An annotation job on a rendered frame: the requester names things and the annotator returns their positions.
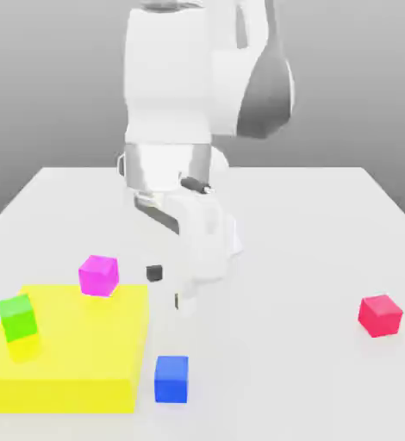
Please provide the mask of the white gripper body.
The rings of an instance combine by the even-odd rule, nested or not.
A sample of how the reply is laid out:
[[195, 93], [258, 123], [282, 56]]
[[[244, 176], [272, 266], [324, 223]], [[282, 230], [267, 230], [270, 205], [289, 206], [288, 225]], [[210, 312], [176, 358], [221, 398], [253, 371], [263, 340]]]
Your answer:
[[231, 258], [231, 216], [214, 196], [195, 192], [137, 194], [134, 205], [178, 235], [187, 280], [224, 278]]

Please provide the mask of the small magenta cube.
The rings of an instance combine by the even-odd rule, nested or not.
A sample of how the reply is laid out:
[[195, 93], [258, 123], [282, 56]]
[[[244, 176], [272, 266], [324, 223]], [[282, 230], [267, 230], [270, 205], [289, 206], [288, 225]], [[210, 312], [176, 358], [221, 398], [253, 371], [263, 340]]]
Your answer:
[[119, 283], [117, 259], [90, 255], [79, 267], [78, 278], [84, 295], [110, 297]]

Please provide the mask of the small blue cube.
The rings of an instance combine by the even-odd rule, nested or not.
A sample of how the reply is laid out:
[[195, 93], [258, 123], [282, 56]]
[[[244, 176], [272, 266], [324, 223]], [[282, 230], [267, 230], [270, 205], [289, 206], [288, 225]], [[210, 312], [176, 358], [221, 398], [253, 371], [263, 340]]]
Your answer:
[[154, 372], [154, 397], [158, 403], [186, 403], [188, 400], [189, 358], [158, 356]]

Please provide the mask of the small green cube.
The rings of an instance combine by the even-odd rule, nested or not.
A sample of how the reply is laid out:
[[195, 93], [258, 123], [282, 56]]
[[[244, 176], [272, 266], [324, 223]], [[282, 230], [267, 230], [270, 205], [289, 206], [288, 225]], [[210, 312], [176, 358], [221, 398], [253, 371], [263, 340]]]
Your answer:
[[0, 319], [8, 343], [38, 332], [34, 309], [28, 294], [1, 300]]

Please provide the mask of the small yellow cube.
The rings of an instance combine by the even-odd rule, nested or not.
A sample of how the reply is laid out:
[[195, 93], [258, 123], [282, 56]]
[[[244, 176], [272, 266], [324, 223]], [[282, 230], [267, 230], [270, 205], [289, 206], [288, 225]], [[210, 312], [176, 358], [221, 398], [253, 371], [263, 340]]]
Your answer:
[[41, 337], [38, 333], [8, 342], [9, 357], [15, 363], [26, 363], [41, 353]]

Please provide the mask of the small red cube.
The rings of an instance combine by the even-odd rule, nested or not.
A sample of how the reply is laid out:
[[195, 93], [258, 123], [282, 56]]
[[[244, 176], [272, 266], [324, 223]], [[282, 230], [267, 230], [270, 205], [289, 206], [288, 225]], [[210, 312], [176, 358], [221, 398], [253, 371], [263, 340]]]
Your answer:
[[403, 311], [388, 295], [364, 297], [359, 306], [358, 322], [372, 338], [397, 334]]

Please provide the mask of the large yellow box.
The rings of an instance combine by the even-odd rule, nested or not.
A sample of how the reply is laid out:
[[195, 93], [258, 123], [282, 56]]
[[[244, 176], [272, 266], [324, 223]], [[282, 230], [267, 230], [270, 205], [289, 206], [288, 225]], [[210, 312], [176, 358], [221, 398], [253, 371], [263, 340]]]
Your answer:
[[132, 413], [149, 321], [145, 285], [110, 297], [77, 285], [26, 285], [41, 353], [9, 357], [0, 327], [0, 413]]

